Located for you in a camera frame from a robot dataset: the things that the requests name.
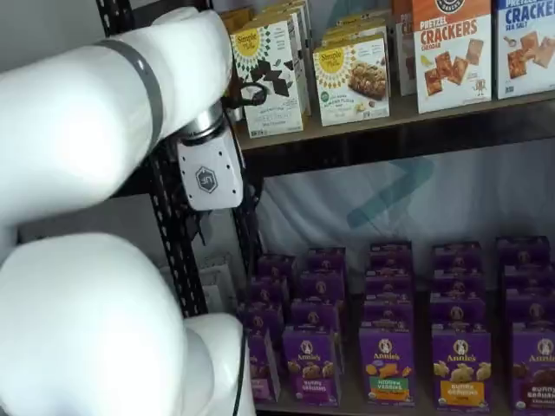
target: cookie image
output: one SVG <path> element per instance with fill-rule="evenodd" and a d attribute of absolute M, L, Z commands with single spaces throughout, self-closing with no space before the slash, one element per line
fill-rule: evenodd
<path fill-rule="evenodd" d="M 478 371 L 476 372 L 476 381 L 487 380 L 492 376 L 491 362 L 481 362 L 478 367 Z"/>

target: purple box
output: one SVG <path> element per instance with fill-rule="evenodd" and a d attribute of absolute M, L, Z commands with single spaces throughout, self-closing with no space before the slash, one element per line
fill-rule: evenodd
<path fill-rule="evenodd" d="M 341 323 L 337 302 L 322 301 L 317 297 L 293 299 L 291 303 L 291 324 L 309 324 L 329 329 L 333 334 L 336 345 L 337 367 L 340 374 L 343 373 L 345 359 L 343 357 Z"/>
<path fill-rule="evenodd" d="M 306 265 L 309 271 L 335 270 L 345 274 L 347 271 L 345 248 L 309 249 Z"/>
<path fill-rule="evenodd" d="M 378 405 L 414 406 L 413 338 L 406 327 L 382 328 L 363 322 L 358 332 L 364 393 Z"/>
<path fill-rule="evenodd" d="M 284 314 L 279 303 L 253 302 L 248 307 L 244 303 L 238 306 L 238 319 L 248 329 L 270 331 L 274 347 L 281 345 L 284 332 Z"/>
<path fill-rule="evenodd" d="M 548 264 L 551 256 L 545 236 L 497 237 L 499 264 Z"/>
<path fill-rule="evenodd" d="M 455 244 L 437 244 L 432 249 L 434 270 L 482 270 L 482 250 L 477 241 Z"/>
<path fill-rule="evenodd" d="M 369 268 L 371 270 L 397 269 L 411 273 L 413 270 L 412 244 L 409 241 L 371 244 Z"/>
<path fill-rule="evenodd" d="M 513 414 L 554 414 L 553 326 L 513 324 L 511 337 Z"/>
<path fill-rule="evenodd" d="M 432 322 L 483 323 L 486 315 L 486 303 L 473 296 L 451 297 L 433 292 L 429 307 Z"/>
<path fill-rule="evenodd" d="M 313 325 L 288 326 L 284 351 L 295 398 L 310 405 L 338 406 L 341 387 L 331 332 Z"/>
<path fill-rule="evenodd" d="M 254 401 L 278 401 L 281 386 L 269 332 L 251 331 L 248 342 Z"/>
<path fill-rule="evenodd" d="M 434 403 L 438 409 L 488 413 L 492 392 L 491 336 L 481 324 L 432 325 Z"/>
<path fill-rule="evenodd" d="M 375 325 L 391 327 L 392 322 L 406 322 L 408 328 L 413 327 L 414 312 L 410 299 L 383 301 L 367 300 L 362 306 L 362 319 L 375 322 Z"/>

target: gray ring band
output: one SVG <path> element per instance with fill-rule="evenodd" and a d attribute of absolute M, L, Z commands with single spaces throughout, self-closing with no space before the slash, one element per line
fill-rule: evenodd
<path fill-rule="evenodd" d="M 162 130 L 162 121 L 164 120 L 164 103 L 162 101 L 162 92 L 160 84 L 156 78 L 156 74 L 148 64 L 148 61 L 141 55 L 137 49 L 127 45 L 124 42 L 114 39 L 105 39 L 95 44 L 104 48 L 112 49 L 122 57 L 124 57 L 133 66 L 140 77 L 140 80 L 147 91 L 148 101 L 150 102 L 150 112 L 153 120 L 153 135 L 150 141 L 150 150 L 156 146 L 158 137 Z"/>

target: white box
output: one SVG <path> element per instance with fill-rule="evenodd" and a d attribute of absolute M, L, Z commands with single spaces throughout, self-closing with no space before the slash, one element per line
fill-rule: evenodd
<path fill-rule="evenodd" d="M 418 111 L 492 99 L 489 0 L 413 0 Z"/>
<path fill-rule="evenodd" d="M 497 96 L 555 88 L 552 0 L 497 0 Z"/>

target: orange box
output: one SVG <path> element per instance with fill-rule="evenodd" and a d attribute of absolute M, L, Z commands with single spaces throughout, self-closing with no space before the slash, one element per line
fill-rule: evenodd
<path fill-rule="evenodd" d="M 490 0 L 412 0 L 412 7 L 419 113 L 490 101 Z"/>

